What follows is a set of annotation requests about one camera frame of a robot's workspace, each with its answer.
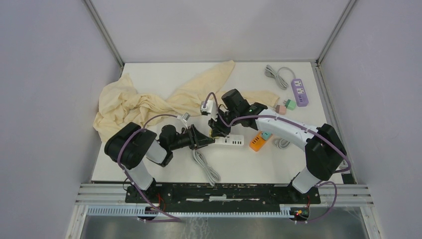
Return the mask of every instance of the white wall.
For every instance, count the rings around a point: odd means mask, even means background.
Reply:
[[[348,0],[93,0],[125,62],[317,59]]]
[[[385,238],[421,238],[422,1],[358,1],[323,73]]]
[[[0,238],[63,238],[118,66],[80,0],[1,1],[0,32]]]

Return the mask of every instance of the black mounting plate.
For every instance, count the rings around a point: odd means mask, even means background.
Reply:
[[[158,203],[160,195],[160,208],[165,205],[166,212],[279,212],[280,204],[321,203],[316,187],[300,194],[291,185],[280,184],[157,183],[153,191],[149,200]],[[145,203],[133,186],[127,188],[125,202]]]

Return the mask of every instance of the purple power strip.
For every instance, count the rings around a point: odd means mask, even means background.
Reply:
[[[301,79],[292,80],[293,94],[295,95],[296,105],[298,107],[305,107],[308,105],[308,96],[306,95],[305,88]]]

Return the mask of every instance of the pink plug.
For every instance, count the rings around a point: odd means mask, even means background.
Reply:
[[[285,115],[287,111],[287,108],[285,106],[277,105],[276,106],[276,113]]]

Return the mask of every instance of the white power strip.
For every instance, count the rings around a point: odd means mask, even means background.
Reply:
[[[226,137],[216,138],[214,144],[243,146],[245,144],[245,138],[243,135],[229,134]]]

